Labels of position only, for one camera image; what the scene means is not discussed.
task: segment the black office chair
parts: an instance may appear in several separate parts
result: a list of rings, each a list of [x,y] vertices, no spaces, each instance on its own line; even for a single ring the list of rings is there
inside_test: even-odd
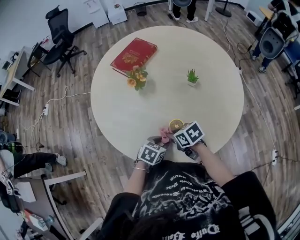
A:
[[[59,11],[58,7],[59,6],[46,15],[46,19],[48,19],[48,25],[51,31],[52,41],[55,43],[55,46],[51,48],[45,57],[44,63],[48,65],[60,60],[62,63],[57,72],[57,77],[60,77],[60,71],[66,62],[74,74],[75,70],[72,68],[70,59],[81,53],[86,55],[86,51],[78,51],[78,47],[72,47],[74,34],[68,29],[68,10],[64,9]]]

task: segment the orange flower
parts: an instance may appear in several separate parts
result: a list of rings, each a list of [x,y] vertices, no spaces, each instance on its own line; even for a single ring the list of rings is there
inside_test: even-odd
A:
[[[129,87],[134,88],[134,87],[136,86],[136,81],[135,81],[133,78],[128,78],[128,79],[127,79],[127,85],[128,85]]]

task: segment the green succulent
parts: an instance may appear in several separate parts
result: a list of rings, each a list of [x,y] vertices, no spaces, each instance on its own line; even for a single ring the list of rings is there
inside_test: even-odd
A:
[[[188,70],[187,80],[191,83],[196,83],[199,77],[195,75],[195,70]]]

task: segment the black pants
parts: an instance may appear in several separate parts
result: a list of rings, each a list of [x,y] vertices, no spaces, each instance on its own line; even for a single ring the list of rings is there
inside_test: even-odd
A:
[[[178,7],[177,5],[173,4],[173,14],[175,17],[180,17],[180,9],[181,7]],[[193,20],[194,14],[196,11],[196,0],[192,0],[191,4],[187,7],[187,19]]]
[[[45,163],[55,163],[56,155],[52,153],[36,152],[32,154],[13,153],[15,169],[14,178],[18,178],[31,171],[45,168]]]

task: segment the jeans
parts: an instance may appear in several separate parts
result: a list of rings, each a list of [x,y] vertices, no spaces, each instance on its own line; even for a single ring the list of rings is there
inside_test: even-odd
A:
[[[180,9],[177,5],[173,4],[173,14],[176,18],[180,17]],[[187,7],[187,19],[192,21],[196,11],[196,0],[192,0],[191,4]]]
[[[267,30],[270,26],[271,26],[271,23],[268,22],[268,24],[266,25],[265,29]],[[258,38],[258,40],[259,40],[259,41],[258,41],[258,44],[256,45],[256,47],[255,47],[255,49],[254,49],[253,56],[255,56],[255,57],[258,57],[258,56],[262,53],[261,50],[260,50],[260,48],[259,48],[259,44],[261,43],[261,39],[262,39],[262,36],[260,36],[260,37]],[[262,67],[267,68],[268,65],[269,65],[272,61],[273,61],[273,59],[267,59],[267,58],[264,58],[264,59],[262,60]]]
[[[32,154],[13,153],[14,155],[14,178],[23,176],[31,171],[45,168],[46,163],[55,163],[56,155],[52,153],[36,152]]]

